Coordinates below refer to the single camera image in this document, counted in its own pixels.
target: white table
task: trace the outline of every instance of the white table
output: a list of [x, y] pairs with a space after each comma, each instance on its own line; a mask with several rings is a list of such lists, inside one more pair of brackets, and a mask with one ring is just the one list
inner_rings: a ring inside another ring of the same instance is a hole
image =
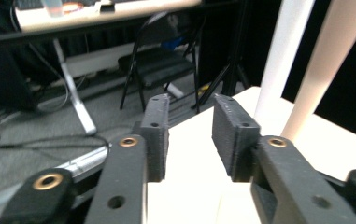
[[144, 0], [115, 4], [114, 12], [100, 13], [101, 2], [93, 7], [69, 13], [61, 18], [50, 18], [46, 9], [18, 10], [17, 19], [24, 32], [73, 25], [91, 24], [102, 21], [123, 21], [135, 17], [149, 16], [155, 12], [178, 10], [199, 5], [202, 0]]
[[[234, 98], [253, 116], [260, 88]], [[278, 135], [293, 104], [283, 99], [272, 112]], [[260, 223], [249, 184], [232, 183], [211, 139], [213, 108], [170, 130], [166, 178], [149, 184], [149, 224]], [[296, 147], [315, 169], [345, 180], [356, 169], [356, 134], [313, 115]]]

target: floor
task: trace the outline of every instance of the floor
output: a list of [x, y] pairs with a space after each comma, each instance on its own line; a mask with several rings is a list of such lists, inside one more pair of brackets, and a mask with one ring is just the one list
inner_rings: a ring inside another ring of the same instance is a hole
[[[97, 136], [113, 141], [116, 137], [130, 133], [136, 121], [143, 117], [139, 94], [130, 86], [124, 109], [119, 110], [124, 76], [116, 72], [103, 72], [87, 77], [78, 92], [97, 127]], [[176, 100], [171, 97], [169, 125], [174, 126], [195, 116], [192, 76], [173, 83], [188, 96]], [[221, 84], [215, 90], [221, 91]], [[237, 92], [243, 91], [240, 84]], [[145, 98], [164, 93], [162, 88], [145, 91]], [[64, 101], [64, 88], [54, 87], [43, 97], [48, 104], [43, 110], [51, 109]], [[213, 104], [209, 99], [201, 106], [204, 111]], [[33, 144], [22, 144], [34, 141]], [[67, 101], [55, 112], [15, 113], [0, 124], [0, 192], [16, 186], [30, 175], [46, 168], [61, 165], [103, 145], [102, 141], [85, 137], [78, 116]]]

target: white table leg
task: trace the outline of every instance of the white table leg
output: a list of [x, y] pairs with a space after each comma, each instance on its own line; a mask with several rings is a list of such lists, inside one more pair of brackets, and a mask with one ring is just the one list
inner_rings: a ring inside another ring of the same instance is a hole
[[57, 52], [59, 63], [62, 68], [62, 72], [64, 73], [64, 81], [66, 82], [67, 88], [69, 89], [70, 94], [71, 94], [70, 100], [72, 101], [73, 107], [75, 108], [76, 113], [78, 114], [78, 118], [81, 121], [82, 126], [84, 127], [85, 133], [89, 134], [89, 135], [95, 134], [96, 127], [93, 124], [93, 120], [91, 119], [90, 114], [88, 113], [87, 109], [85, 108], [85, 105], [79, 99], [75, 82], [74, 82], [71, 74], [69, 73], [69, 70], [67, 69], [67, 65], [66, 65], [66, 62], [64, 59], [64, 54], [62, 52], [62, 48], [59, 43], [59, 40], [55, 38], [53, 40], [53, 45]]

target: gray carpet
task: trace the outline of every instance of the gray carpet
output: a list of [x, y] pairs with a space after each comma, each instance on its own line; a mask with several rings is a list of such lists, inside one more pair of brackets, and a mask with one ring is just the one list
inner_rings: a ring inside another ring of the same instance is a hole
[[[135, 86], [130, 86], [124, 109], [119, 110], [124, 77], [116, 73], [105, 72], [91, 77], [89, 80], [89, 83], [83, 83], [79, 94], [97, 127], [97, 135], [110, 142], [118, 136], [130, 133], [135, 121], [140, 121], [143, 117], [139, 94], [135, 90]], [[192, 93], [192, 83], [192, 76], [187, 76], [173, 84], [185, 93]], [[242, 91], [240, 85], [237, 87], [237, 91]], [[151, 96], [161, 93], [164, 93], [162, 88], [145, 91], [145, 98], [149, 99]], [[55, 98], [58, 94], [63, 95], [64, 91], [53, 91], [45, 98]], [[193, 93], [178, 101], [171, 97], [170, 126], [194, 116], [194, 110], [191, 109], [194, 102]], [[201, 107], [201, 110], [204, 111], [211, 107], [212, 103], [212, 99], [209, 99]], [[21, 183], [38, 171], [61, 165], [102, 145], [102, 142], [91, 138], [72, 138], [72, 136], [83, 134], [84, 130], [70, 101], [52, 113], [20, 113], [3, 122], [0, 125], [0, 144], [17, 144], [58, 136], [66, 137], [61, 141], [31, 145], [31, 147], [40, 147], [38, 149], [0, 149], [0, 191]], [[54, 146], [73, 144], [77, 147], [41, 148], [42, 146], [52, 146], [52, 144]], [[89, 144], [93, 147], [80, 147]]]

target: cable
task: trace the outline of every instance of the cable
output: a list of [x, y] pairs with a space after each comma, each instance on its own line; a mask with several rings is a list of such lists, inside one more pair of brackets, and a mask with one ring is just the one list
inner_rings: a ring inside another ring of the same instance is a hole
[[[66, 139], [97, 139], [100, 140], [103, 145], [57, 145], [57, 146], [42, 146], [42, 147], [30, 147], [27, 145], [45, 143], [49, 141], [58, 141], [58, 140], [66, 140]], [[108, 147], [108, 141], [101, 136], [98, 135], [65, 135], [65, 136], [57, 136], [57, 137], [48, 137], [48, 138], [40, 138], [36, 140], [31, 140], [27, 142], [21, 142], [16, 144], [3, 144], [0, 145], [0, 149], [8, 149], [8, 148], [21, 148], [21, 149], [41, 149], [41, 148], [74, 148], [74, 147]]]

